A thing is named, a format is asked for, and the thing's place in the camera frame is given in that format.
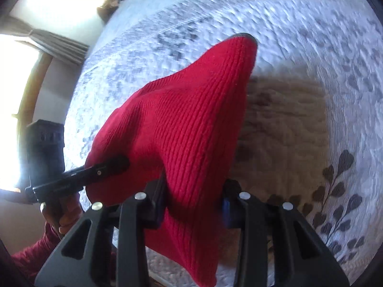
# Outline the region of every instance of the curtain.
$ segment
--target curtain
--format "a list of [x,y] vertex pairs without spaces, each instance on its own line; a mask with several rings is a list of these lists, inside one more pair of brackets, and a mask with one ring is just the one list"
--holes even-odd
[[33,29],[25,22],[7,16],[0,27],[0,34],[18,41],[26,41],[42,51],[69,64],[81,65],[89,46],[61,35],[41,29]]

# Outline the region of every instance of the person's hand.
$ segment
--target person's hand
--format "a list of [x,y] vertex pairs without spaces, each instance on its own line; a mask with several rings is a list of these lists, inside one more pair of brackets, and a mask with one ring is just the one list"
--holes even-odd
[[[70,228],[75,225],[75,223],[82,216],[82,208],[80,205],[80,194],[75,193],[67,197],[60,199],[61,207],[63,210],[63,216],[59,220],[59,232],[63,235],[69,232]],[[53,217],[49,206],[46,206],[45,203],[42,203],[40,206],[40,211],[43,214],[45,220],[52,226],[55,226],[57,223]]]

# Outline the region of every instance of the patterned fabric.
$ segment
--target patterned fabric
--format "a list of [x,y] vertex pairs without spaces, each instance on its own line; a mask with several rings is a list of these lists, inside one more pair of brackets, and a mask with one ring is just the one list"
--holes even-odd
[[[353,283],[383,241],[383,28],[365,0],[185,0],[114,35],[76,87],[67,168],[84,163],[132,93],[239,32],[254,35],[259,51],[231,177],[263,201],[298,206]],[[217,286],[233,284],[236,235],[223,237]],[[195,285],[183,268],[147,253],[154,276]]]

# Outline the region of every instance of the bright window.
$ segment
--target bright window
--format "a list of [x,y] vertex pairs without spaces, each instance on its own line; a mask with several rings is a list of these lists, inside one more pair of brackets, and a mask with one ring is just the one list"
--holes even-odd
[[20,179],[17,114],[29,75],[40,52],[0,35],[0,189],[13,190]]

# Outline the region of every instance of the person's arm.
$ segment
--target person's arm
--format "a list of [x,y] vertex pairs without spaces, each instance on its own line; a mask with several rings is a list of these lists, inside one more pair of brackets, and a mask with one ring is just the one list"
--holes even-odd
[[[62,204],[65,204],[66,208],[63,209],[64,215],[61,217],[59,222],[59,231],[61,234],[65,235],[81,217],[82,208],[79,203],[78,193],[66,198]],[[36,244],[27,247],[23,251],[12,256],[16,267],[32,284],[50,254],[60,242],[58,234],[49,223],[52,222],[52,216],[49,212],[49,208],[42,204],[41,212],[47,221],[45,223],[45,233],[43,237]]]

